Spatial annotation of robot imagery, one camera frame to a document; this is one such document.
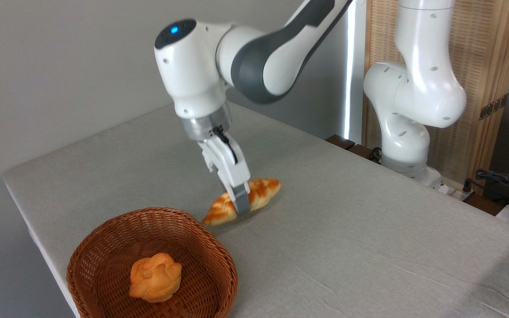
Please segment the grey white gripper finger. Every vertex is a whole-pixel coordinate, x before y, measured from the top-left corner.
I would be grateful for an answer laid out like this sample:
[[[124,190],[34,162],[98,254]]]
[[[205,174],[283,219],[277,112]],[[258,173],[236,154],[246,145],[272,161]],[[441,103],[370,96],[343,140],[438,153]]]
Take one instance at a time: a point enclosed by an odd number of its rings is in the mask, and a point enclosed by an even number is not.
[[[245,215],[251,211],[248,195],[250,188],[248,182],[240,185],[232,185],[233,203],[239,216]]]

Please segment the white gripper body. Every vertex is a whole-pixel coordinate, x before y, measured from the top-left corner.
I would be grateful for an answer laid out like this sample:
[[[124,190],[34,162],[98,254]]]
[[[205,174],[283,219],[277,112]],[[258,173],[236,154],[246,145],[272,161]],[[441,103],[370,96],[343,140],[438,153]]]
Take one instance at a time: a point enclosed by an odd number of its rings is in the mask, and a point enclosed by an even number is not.
[[[238,143],[228,133],[224,133],[228,143],[214,136],[208,140],[198,141],[204,161],[209,169],[217,169],[221,183],[230,189],[232,185],[240,185],[251,178],[251,174]]]

